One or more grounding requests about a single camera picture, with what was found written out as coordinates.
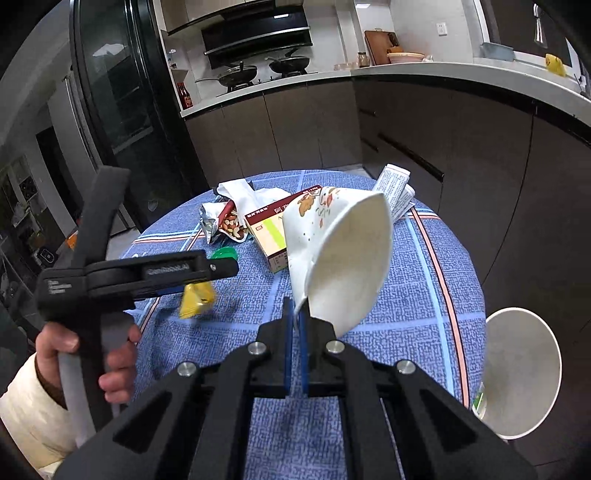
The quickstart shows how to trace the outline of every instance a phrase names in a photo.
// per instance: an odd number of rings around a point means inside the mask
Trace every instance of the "wooden cutting board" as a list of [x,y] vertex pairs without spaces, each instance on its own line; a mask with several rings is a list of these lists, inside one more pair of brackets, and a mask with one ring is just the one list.
[[394,32],[378,32],[375,30],[365,31],[365,41],[369,46],[369,54],[374,65],[387,65],[388,49],[398,46],[398,39]]

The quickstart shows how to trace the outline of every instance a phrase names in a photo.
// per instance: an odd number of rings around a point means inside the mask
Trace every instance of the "cardboard box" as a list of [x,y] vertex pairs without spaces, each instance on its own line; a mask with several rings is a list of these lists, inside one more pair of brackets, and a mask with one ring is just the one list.
[[283,233],[283,210],[303,193],[312,192],[319,188],[321,188],[320,185],[315,185],[245,215],[246,225],[266,256],[269,268],[273,273],[287,267],[287,248]]

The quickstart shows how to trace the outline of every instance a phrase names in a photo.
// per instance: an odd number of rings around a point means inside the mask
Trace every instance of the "range hood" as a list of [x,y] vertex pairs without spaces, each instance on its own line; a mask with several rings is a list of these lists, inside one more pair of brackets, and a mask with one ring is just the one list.
[[213,69],[268,51],[312,45],[302,7],[224,20],[204,28],[202,34],[205,55]]

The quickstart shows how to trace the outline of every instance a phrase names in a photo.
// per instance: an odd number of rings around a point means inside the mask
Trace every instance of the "person's hand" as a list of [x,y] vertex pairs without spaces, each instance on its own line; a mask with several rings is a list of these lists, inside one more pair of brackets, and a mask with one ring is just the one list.
[[[128,332],[129,341],[107,355],[106,360],[111,372],[100,376],[99,386],[105,391],[105,399],[109,403],[125,403],[131,400],[137,359],[134,342],[139,342],[141,336],[139,327],[132,325]],[[37,336],[37,370],[54,388],[61,390],[58,352],[75,353],[79,345],[78,336],[59,323],[48,322]]]

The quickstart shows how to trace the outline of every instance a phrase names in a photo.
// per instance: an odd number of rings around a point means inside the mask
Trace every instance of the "black refrigerator door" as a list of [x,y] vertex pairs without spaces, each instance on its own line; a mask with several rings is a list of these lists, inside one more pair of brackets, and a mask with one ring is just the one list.
[[132,172],[125,200],[140,230],[209,188],[157,36],[151,0],[72,0],[70,46],[101,160]]

